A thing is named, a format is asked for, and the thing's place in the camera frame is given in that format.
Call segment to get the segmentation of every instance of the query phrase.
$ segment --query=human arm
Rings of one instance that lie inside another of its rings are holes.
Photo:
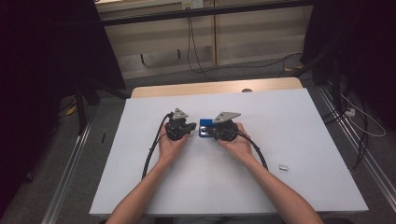
[[[236,125],[238,130],[249,137],[241,123]],[[218,143],[249,170],[286,223],[322,223],[312,206],[300,194],[269,173],[254,158],[247,139],[238,136],[232,142],[218,140]]]
[[[182,146],[189,137],[185,134],[180,140],[172,141],[166,135],[164,125],[160,131],[160,156],[154,167],[117,205],[107,220],[110,223],[137,223],[149,204],[167,168],[177,158]]]

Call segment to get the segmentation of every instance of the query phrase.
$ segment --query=white table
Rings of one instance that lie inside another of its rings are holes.
[[[242,122],[262,149],[270,172],[297,190],[317,211],[368,209],[308,92],[294,89],[128,100],[90,214],[110,214],[140,181],[158,126],[175,107],[190,114],[188,122],[197,123],[199,119],[213,119],[221,111],[240,112],[242,116],[234,121]],[[157,159],[158,148],[149,169]],[[279,165],[287,165],[289,170],[279,170]],[[215,140],[200,138],[195,131],[146,214],[235,216],[275,212],[248,171]]]

